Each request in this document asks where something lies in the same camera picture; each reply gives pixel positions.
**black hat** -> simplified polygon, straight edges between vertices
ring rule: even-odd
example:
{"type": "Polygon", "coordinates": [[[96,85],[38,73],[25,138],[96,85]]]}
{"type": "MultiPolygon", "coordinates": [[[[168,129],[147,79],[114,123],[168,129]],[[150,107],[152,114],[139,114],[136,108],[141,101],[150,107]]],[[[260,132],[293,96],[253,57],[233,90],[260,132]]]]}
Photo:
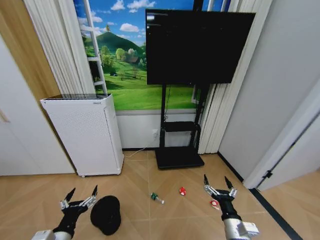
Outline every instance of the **black hat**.
{"type": "Polygon", "coordinates": [[[121,223],[120,202],[115,196],[101,198],[92,208],[90,219],[104,235],[114,234],[121,223]]]}

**baseboard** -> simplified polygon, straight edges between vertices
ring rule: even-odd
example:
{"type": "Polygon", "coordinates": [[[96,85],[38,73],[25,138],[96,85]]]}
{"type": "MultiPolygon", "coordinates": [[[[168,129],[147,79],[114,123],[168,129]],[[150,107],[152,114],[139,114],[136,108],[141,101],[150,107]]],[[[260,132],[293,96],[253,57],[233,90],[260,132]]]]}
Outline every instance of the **baseboard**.
{"type": "Polygon", "coordinates": [[[146,147],[143,149],[143,147],[132,147],[132,148],[122,148],[122,151],[139,151],[143,149],[143,151],[154,151],[158,149],[159,147],[146,147]]]}
{"type": "Polygon", "coordinates": [[[302,240],[302,237],[287,223],[287,221],[274,209],[273,206],[260,194],[260,192],[255,189],[249,189],[250,192],[255,196],[255,198],[260,202],[260,204],[267,210],[267,212],[273,217],[273,219],[278,223],[278,225],[285,231],[289,238],[293,240],[302,240]]]}
{"type": "Polygon", "coordinates": [[[217,152],[219,157],[222,159],[222,161],[225,163],[225,165],[228,166],[228,168],[233,172],[233,174],[240,180],[240,182],[244,181],[244,178],[237,172],[237,170],[234,169],[234,167],[228,162],[228,160],[221,154],[221,152],[217,152]]]}

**green toy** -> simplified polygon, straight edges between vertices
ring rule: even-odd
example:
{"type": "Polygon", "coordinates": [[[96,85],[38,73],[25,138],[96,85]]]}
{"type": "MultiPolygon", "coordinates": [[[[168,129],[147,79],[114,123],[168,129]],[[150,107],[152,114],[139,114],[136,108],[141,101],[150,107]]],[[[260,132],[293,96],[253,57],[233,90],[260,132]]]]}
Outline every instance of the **green toy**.
{"type": "Polygon", "coordinates": [[[156,194],[155,192],[151,193],[151,199],[152,200],[157,200],[159,201],[161,204],[165,204],[165,201],[162,200],[161,198],[158,197],[158,194],[156,194]]]}

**tv stand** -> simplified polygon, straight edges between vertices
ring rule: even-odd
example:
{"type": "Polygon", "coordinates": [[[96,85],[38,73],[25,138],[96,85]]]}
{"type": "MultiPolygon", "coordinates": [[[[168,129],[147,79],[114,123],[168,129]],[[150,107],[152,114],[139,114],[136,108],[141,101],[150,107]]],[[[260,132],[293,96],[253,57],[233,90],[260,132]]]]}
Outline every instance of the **tv stand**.
{"type": "Polygon", "coordinates": [[[201,90],[199,103],[196,108],[194,121],[165,121],[166,109],[166,88],[162,85],[161,98],[161,125],[160,125],[160,146],[155,150],[156,162],[159,169],[190,168],[203,166],[205,163],[198,154],[201,127],[199,119],[203,104],[206,100],[209,84],[200,85],[201,90]],[[190,142],[188,146],[165,147],[166,132],[186,132],[191,131],[190,142]]]}

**small toy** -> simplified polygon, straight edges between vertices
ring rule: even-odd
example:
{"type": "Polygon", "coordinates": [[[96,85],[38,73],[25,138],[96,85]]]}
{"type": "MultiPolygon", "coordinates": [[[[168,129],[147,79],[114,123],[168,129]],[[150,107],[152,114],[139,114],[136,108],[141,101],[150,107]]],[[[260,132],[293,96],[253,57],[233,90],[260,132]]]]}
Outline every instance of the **small toy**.
{"type": "Polygon", "coordinates": [[[161,198],[158,197],[158,194],[156,194],[155,192],[151,193],[151,199],[152,200],[157,200],[159,201],[161,204],[165,204],[165,201],[162,200],[161,198]]]}
{"type": "Polygon", "coordinates": [[[210,204],[213,208],[217,209],[217,210],[220,210],[220,208],[218,208],[219,206],[219,202],[217,200],[212,200],[210,201],[210,204]]]}
{"type": "Polygon", "coordinates": [[[185,196],[185,195],[187,194],[187,191],[186,191],[186,189],[182,186],[182,187],[180,187],[180,189],[179,189],[179,193],[180,193],[182,196],[185,196]]]}

